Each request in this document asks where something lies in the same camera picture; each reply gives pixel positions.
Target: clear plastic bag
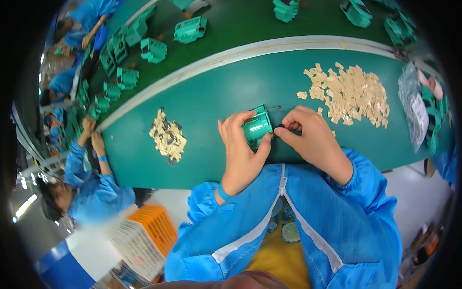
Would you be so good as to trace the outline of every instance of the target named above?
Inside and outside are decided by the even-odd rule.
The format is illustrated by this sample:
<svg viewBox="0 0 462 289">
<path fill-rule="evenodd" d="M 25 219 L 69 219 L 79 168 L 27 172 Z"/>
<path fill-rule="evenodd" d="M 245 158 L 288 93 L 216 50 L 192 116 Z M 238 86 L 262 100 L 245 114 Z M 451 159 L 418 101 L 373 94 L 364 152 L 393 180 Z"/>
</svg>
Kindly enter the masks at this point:
<svg viewBox="0 0 462 289">
<path fill-rule="evenodd" d="M 420 148 L 428 130 L 428 114 L 420 95 L 420 83 L 417 70 L 412 62 L 403 67 L 403 73 L 398 79 L 401 103 L 406 112 L 407 126 L 414 152 Z"/>
</svg>

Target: black hair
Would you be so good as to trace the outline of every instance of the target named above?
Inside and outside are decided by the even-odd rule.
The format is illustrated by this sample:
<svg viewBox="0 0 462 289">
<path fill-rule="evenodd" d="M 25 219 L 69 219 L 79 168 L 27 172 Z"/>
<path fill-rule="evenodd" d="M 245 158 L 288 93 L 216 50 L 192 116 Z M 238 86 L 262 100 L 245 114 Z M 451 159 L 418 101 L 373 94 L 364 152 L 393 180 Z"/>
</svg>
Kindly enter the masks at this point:
<svg viewBox="0 0 462 289">
<path fill-rule="evenodd" d="M 64 33 L 62 31 L 64 27 L 64 20 L 65 19 L 56 22 L 55 35 L 53 36 L 53 44 L 58 43 L 64 36 Z"/>
<path fill-rule="evenodd" d="M 40 100 L 40 105 L 41 106 L 47 106 L 49 105 L 50 102 L 50 89 L 45 88 L 42 93 L 42 100 Z"/>
<path fill-rule="evenodd" d="M 42 195 L 42 211 L 45 217 L 52 221 L 61 218 L 61 210 L 55 204 L 55 197 L 51 194 L 53 183 L 45 183 L 41 178 L 36 179 L 37 187 Z"/>
</svg>

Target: person's left hand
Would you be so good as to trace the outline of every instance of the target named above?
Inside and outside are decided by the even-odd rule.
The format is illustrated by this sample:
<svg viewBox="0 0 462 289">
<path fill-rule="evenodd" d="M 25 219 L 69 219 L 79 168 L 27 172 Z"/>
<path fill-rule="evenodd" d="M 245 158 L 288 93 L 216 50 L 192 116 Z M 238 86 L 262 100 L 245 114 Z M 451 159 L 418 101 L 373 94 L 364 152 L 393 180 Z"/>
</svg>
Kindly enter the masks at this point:
<svg viewBox="0 0 462 289">
<path fill-rule="evenodd" d="M 266 134 L 254 153 L 241 128 L 256 111 L 233 114 L 224 122 L 218 120 L 218 130 L 226 147 L 226 170 L 221 184 L 226 194 L 233 196 L 244 190 L 260 173 L 271 150 L 271 136 Z"/>
<path fill-rule="evenodd" d="M 106 150 L 104 149 L 104 140 L 99 132 L 94 131 L 91 134 L 91 145 L 93 146 L 93 149 L 95 150 L 98 157 L 106 155 Z"/>
<path fill-rule="evenodd" d="M 88 33 L 84 39 L 82 40 L 82 48 L 86 50 L 88 43 L 90 42 L 90 39 L 93 37 L 91 33 Z"/>
</svg>

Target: person's right hand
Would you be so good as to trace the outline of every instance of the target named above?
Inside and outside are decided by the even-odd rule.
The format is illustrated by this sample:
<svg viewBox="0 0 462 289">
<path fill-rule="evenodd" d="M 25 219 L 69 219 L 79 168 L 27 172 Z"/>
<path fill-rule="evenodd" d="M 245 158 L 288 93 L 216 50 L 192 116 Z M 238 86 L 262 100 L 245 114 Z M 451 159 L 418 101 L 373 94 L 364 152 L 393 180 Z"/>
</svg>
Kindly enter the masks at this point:
<svg viewBox="0 0 462 289">
<path fill-rule="evenodd" d="M 71 48 L 69 46 L 66 46 L 62 49 L 62 54 L 64 56 L 69 56 L 70 53 L 71 53 Z"/>
<path fill-rule="evenodd" d="M 95 129 L 96 122 L 93 120 L 92 116 L 87 116 L 82 121 L 82 126 L 84 127 L 84 131 L 90 135 L 93 130 Z"/>
<path fill-rule="evenodd" d="M 351 161 L 322 116 L 298 105 L 284 117 L 282 124 L 284 128 L 275 128 L 274 133 L 306 162 L 321 169 L 339 184 L 349 182 L 353 175 Z M 302 135 L 296 135 L 290 129 L 301 131 Z"/>
</svg>

